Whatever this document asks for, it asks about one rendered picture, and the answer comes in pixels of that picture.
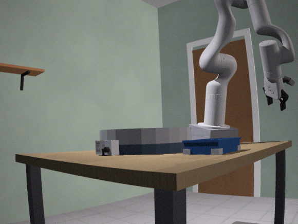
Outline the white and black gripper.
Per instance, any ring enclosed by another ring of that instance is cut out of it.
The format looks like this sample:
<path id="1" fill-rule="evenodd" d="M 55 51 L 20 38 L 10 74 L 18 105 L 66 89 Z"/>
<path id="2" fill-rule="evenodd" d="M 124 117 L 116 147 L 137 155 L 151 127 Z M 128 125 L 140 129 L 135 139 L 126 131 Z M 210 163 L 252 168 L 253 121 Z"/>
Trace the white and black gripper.
<path id="1" fill-rule="evenodd" d="M 266 78 L 264 77 L 264 87 L 265 95 L 268 101 L 268 105 L 273 103 L 274 99 L 280 100 L 281 111 L 286 109 L 286 101 L 288 100 L 288 95 L 285 93 L 283 79 L 281 75 L 277 78 Z M 283 98 L 283 100 L 281 99 Z"/>

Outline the grey round turning table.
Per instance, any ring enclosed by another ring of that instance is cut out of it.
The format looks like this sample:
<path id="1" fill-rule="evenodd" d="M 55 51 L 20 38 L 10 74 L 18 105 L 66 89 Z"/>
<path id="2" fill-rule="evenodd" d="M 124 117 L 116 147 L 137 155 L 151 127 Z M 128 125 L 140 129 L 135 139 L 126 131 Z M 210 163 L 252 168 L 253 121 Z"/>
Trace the grey round turning table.
<path id="1" fill-rule="evenodd" d="M 180 153 L 184 149 L 182 140 L 191 140 L 191 127 L 100 130 L 100 140 L 96 140 L 96 155 Z"/>

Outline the blue open box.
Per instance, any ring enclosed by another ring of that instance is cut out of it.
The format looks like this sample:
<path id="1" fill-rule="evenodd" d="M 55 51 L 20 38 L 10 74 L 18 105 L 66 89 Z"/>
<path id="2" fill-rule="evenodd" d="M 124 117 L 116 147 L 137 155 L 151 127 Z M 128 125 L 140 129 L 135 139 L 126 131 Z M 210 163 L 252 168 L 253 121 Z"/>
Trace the blue open box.
<path id="1" fill-rule="evenodd" d="M 184 140 L 183 155 L 220 155 L 240 151 L 240 139 L 241 137 Z"/>

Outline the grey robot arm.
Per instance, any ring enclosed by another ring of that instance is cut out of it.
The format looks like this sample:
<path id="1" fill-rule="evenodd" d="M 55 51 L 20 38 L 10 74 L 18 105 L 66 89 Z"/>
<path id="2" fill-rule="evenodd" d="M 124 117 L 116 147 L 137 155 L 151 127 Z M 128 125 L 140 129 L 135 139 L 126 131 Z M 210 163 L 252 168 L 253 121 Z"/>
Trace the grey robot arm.
<path id="1" fill-rule="evenodd" d="M 217 73 L 218 77 L 207 84 L 204 123 L 198 123 L 198 126 L 229 129 L 230 126 L 225 124 L 227 86 L 237 70 L 237 62 L 231 55 L 219 52 L 230 43 L 235 31 L 236 20 L 230 7 L 249 8 L 255 32 L 277 38 L 282 43 L 282 47 L 278 47 L 275 40 L 259 43 L 266 78 L 279 77 L 281 64 L 293 62 L 295 53 L 289 35 L 271 23 L 265 0 L 214 0 L 214 3 L 219 14 L 217 30 L 200 56 L 199 65 L 203 71 Z"/>

